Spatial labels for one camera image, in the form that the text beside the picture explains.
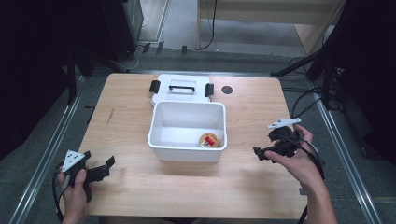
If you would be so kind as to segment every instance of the box lid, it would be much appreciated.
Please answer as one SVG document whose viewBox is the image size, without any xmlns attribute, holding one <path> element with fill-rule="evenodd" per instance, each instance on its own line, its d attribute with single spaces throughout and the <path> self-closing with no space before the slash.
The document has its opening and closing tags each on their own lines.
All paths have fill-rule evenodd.
<svg viewBox="0 0 396 224">
<path fill-rule="evenodd" d="M 208 77 L 161 74 L 152 81 L 150 91 L 154 92 L 153 105 L 160 101 L 210 102 L 213 84 Z"/>
</svg>

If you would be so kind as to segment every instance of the white plastic bin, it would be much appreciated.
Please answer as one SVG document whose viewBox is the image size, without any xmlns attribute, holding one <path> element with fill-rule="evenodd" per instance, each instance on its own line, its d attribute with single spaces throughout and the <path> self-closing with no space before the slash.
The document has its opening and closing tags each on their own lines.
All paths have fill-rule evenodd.
<svg viewBox="0 0 396 224">
<path fill-rule="evenodd" d="M 219 147 L 199 147 L 204 133 L 215 134 Z M 160 101 L 154 106 L 148 144 L 160 161 L 217 162 L 227 147 L 225 106 Z"/>
</svg>

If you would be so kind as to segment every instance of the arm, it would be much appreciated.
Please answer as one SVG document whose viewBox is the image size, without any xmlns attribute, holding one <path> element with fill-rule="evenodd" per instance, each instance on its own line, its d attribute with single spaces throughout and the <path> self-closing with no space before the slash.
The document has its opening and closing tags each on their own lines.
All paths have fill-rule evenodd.
<svg viewBox="0 0 396 224">
<path fill-rule="evenodd" d="M 312 142 L 313 134 L 300 125 L 296 129 L 304 135 L 304 140 Z M 312 152 L 312 148 L 302 142 L 301 146 Z M 266 151 L 265 156 L 283 165 L 298 181 L 308 195 L 308 223 L 337 223 L 329 191 L 324 184 L 315 164 L 309 160 L 306 153 L 298 150 L 291 157 L 282 157 L 273 151 Z"/>
<path fill-rule="evenodd" d="M 81 169 L 75 179 L 75 186 L 69 186 L 64 192 L 64 220 L 63 224 L 83 223 L 88 214 L 87 195 L 82 187 L 87 177 L 87 172 Z M 64 173 L 58 174 L 58 180 L 61 186 L 64 185 Z"/>
</svg>

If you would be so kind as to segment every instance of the hand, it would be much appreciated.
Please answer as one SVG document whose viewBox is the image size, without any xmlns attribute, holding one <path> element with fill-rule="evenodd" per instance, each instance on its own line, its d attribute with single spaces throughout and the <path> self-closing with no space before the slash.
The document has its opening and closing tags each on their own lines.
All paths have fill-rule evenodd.
<svg viewBox="0 0 396 224">
<path fill-rule="evenodd" d="M 81 169 L 75 179 L 75 186 L 69 186 L 64 192 L 64 223 L 82 223 L 88 215 L 87 195 L 82 187 L 87 177 L 87 171 Z M 64 185 L 64 173 L 58 174 L 60 186 Z"/>
<path fill-rule="evenodd" d="M 314 135 L 311 132 L 300 125 L 296 125 L 295 128 L 304 136 L 305 141 L 312 142 Z M 313 150 L 304 141 L 302 141 L 301 146 L 309 152 L 312 152 Z M 302 150 L 298 150 L 297 153 L 291 158 L 283 157 L 270 150 L 265 152 L 265 156 L 270 160 L 283 165 L 289 171 L 289 173 L 291 173 L 298 181 L 300 181 L 303 189 L 312 189 L 316 184 L 323 183 L 318 168 L 308 158 L 308 155 L 306 155 L 306 153 Z"/>
</svg>

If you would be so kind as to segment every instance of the wooden table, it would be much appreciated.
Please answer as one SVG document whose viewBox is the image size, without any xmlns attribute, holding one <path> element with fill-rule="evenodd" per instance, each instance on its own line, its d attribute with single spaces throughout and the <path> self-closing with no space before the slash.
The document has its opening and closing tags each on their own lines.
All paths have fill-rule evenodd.
<svg viewBox="0 0 396 224">
<path fill-rule="evenodd" d="M 90 167 L 112 155 L 111 175 L 94 183 L 90 215 L 137 217 L 299 218 L 306 197 L 279 164 L 259 161 L 252 147 L 272 145 L 266 125 L 288 118 L 279 81 L 209 77 L 213 102 L 225 104 L 228 146 L 218 163 L 158 161 L 148 146 L 151 80 L 156 75 L 108 77 L 79 149 Z M 221 92 L 231 86 L 232 94 Z"/>
<path fill-rule="evenodd" d="M 338 21 L 346 0 L 218 0 L 216 20 L 294 24 L 307 55 L 312 54 L 331 24 Z M 214 0 L 197 0 L 197 48 L 201 19 L 213 19 Z"/>
</svg>

